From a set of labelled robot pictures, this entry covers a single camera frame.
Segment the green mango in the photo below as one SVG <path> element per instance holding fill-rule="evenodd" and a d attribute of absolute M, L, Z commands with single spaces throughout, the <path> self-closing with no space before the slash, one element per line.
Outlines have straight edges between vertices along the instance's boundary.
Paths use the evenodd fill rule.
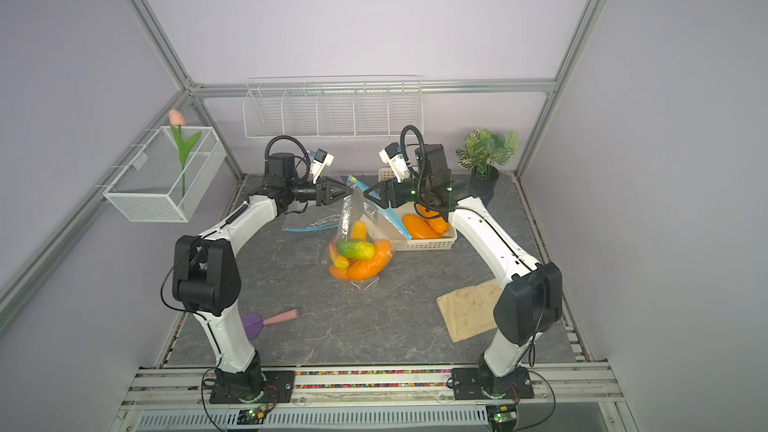
<path fill-rule="evenodd" d="M 376 255 L 375 245 L 362 239 L 339 240 L 336 251 L 345 258 L 355 260 L 369 260 Z"/>

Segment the clear zip-top bag blue zipper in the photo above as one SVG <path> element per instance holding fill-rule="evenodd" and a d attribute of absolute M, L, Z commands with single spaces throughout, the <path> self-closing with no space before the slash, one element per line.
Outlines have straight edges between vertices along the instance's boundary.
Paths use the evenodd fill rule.
<path fill-rule="evenodd" d="M 378 283 L 396 249 L 405 245 L 411 234 L 393 209 L 382 208 L 364 196 L 371 190 L 364 181 L 350 175 L 346 185 L 351 194 L 342 201 L 324 266 L 334 279 L 366 290 Z"/>

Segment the large orange mango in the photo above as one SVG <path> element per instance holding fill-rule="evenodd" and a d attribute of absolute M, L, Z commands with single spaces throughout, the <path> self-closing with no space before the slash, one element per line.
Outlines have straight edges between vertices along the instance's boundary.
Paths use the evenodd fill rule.
<path fill-rule="evenodd" d="M 374 243 L 375 255 L 371 259 L 360 260 L 348 268 L 348 276 L 353 281 L 365 281 L 378 275 L 391 261 L 394 253 L 388 240 Z"/>

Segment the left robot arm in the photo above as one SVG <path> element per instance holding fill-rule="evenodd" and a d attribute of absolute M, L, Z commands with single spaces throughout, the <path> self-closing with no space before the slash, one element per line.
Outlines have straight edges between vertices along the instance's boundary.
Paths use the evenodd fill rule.
<path fill-rule="evenodd" d="M 322 149 L 302 159 L 289 153 L 268 155 L 261 187 L 218 224 L 177 240 L 172 295 L 201 324 L 216 356 L 218 385 L 257 393 L 264 383 L 260 359 L 238 311 L 242 282 L 237 253 L 292 204 L 330 205 L 350 195 L 344 183 L 323 175 L 333 160 Z"/>

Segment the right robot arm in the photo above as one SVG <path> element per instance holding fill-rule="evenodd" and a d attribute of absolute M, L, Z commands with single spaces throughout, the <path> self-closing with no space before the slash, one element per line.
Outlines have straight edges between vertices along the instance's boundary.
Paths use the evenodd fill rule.
<path fill-rule="evenodd" d="M 542 263 L 520 247 L 469 182 L 452 176 L 441 145 L 428 144 L 415 156 L 412 165 L 402 146 L 387 145 L 379 157 L 394 177 L 371 186 L 365 196 L 383 208 L 413 203 L 435 212 L 479 253 L 501 291 L 493 309 L 497 332 L 481 366 L 494 377 L 507 376 L 562 317 L 562 273 L 554 263 Z"/>

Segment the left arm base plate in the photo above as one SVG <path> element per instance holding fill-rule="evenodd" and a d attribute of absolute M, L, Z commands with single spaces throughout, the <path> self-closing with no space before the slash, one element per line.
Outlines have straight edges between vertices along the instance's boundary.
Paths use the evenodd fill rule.
<path fill-rule="evenodd" d="M 216 405 L 288 403 L 294 390 L 295 379 L 295 372 L 287 369 L 238 374 L 216 371 L 208 402 Z"/>

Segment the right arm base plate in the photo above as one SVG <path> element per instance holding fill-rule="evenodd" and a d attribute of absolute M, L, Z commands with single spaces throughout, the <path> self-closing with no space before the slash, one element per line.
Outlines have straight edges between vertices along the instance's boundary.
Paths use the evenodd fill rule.
<path fill-rule="evenodd" d="M 512 372 L 495 376 L 485 367 L 462 367 L 451 370 L 446 386 L 456 400 L 532 399 L 534 390 L 529 371 L 517 367 Z"/>

